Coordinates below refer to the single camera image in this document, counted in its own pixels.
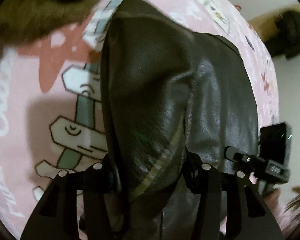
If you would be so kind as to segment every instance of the cartoon print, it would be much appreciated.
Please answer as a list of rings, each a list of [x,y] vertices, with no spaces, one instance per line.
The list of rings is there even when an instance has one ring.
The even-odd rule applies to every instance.
[[[261,78],[264,83],[264,91],[267,92],[268,95],[271,95],[270,82],[268,81],[267,78],[267,69],[269,68],[271,58],[266,57],[265,61],[266,61],[266,67],[265,67],[265,71],[261,74]]]
[[[218,9],[211,0],[196,0],[197,3],[204,6],[206,11],[212,16],[213,20],[227,33],[230,33],[230,21]]]
[[[62,81],[67,91],[101,102],[100,74],[72,65],[62,74]]]
[[[254,47],[253,47],[251,41],[248,39],[247,35],[245,35],[245,37],[246,37],[247,43],[249,44],[249,46],[251,47],[251,49],[252,49],[253,51],[255,51],[255,50],[254,50]]]
[[[169,17],[172,18],[176,23],[183,25],[184,27],[188,28],[188,22],[186,17],[184,17],[182,14],[180,13],[175,13],[175,12],[171,12],[169,14]]]
[[[200,7],[194,2],[194,0],[187,0],[187,2],[185,16],[191,16],[196,20],[202,21],[202,10]]]
[[[106,136],[104,134],[64,117],[58,117],[50,126],[50,130],[55,143],[81,154],[102,160],[107,153]]]
[[[91,22],[85,29],[82,38],[96,51],[102,50],[108,22],[122,1],[123,0],[109,0],[108,4],[104,8],[95,12]]]
[[[83,171],[107,154],[106,136],[95,129],[95,104],[101,101],[99,63],[84,68],[71,65],[62,73],[67,91],[77,94],[75,120],[59,116],[50,125],[52,141],[65,147],[56,166],[42,160],[35,166],[40,177],[53,179],[59,171]],[[43,190],[33,189],[39,200]]]
[[[43,93],[52,88],[66,60],[95,62],[99,59],[99,54],[92,51],[81,38],[90,20],[91,16],[81,25],[67,25],[40,41],[18,49],[21,56],[39,57],[39,85]]]

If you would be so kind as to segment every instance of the leather sleeve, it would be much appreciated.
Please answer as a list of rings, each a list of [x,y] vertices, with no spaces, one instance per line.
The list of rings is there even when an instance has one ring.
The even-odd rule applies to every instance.
[[[257,106],[239,51],[124,0],[102,53],[108,149],[130,200],[124,239],[189,239],[200,196],[180,177],[186,151],[227,173],[226,146],[257,153]]]

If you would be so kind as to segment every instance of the white cartoon character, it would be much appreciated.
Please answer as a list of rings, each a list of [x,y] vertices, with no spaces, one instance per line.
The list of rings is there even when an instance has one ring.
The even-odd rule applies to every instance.
[[[50,125],[53,143],[64,147],[57,165],[42,160],[35,166],[40,177],[50,179],[61,170],[84,171],[101,162],[108,151],[106,136],[95,129],[95,106],[101,101],[99,63],[86,64],[84,68],[71,65],[63,72],[62,80],[65,89],[78,96],[74,121],[59,116]],[[37,201],[42,194],[41,187],[33,189]]]
[[[206,11],[212,16],[212,19],[227,33],[230,33],[230,21],[221,10],[211,0],[196,0],[203,5]]]
[[[58,117],[50,126],[50,130],[55,143],[92,158],[102,160],[108,151],[104,134],[64,117]]]
[[[62,74],[62,81],[67,91],[101,101],[100,74],[71,65]]]
[[[123,0],[104,0],[103,2],[106,1],[108,2],[106,7],[95,12],[82,36],[82,39],[96,51],[102,50],[108,23]]]

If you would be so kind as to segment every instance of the pink fabric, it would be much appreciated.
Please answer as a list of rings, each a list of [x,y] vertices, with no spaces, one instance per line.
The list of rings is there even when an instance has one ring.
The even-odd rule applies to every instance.
[[[104,149],[106,145],[99,83],[87,79],[88,70],[83,70],[83,66],[100,57],[102,37],[94,34],[94,30],[100,20],[108,19],[113,13],[105,9],[110,1],[102,0],[96,5],[89,24],[90,20],[81,26],[65,26],[34,44],[7,48],[3,52],[0,60],[0,218],[17,239],[58,171],[64,167],[71,172],[82,171],[103,158],[100,152],[85,150],[90,144]],[[251,81],[259,127],[279,120],[278,88],[270,55],[230,2],[146,1],[195,32],[221,35],[235,44]],[[217,13],[212,15],[211,7],[215,7]],[[90,75],[98,80],[99,73],[90,72]],[[89,86],[81,87],[86,83],[94,92],[88,91]],[[93,124],[89,128],[75,120],[79,95],[93,101]],[[65,128],[81,130],[90,141],[82,137],[72,139]],[[69,157],[73,155],[79,156],[75,164],[71,164],[74,158]],[[79,195],[78,216],[82,211],[83,201]]]

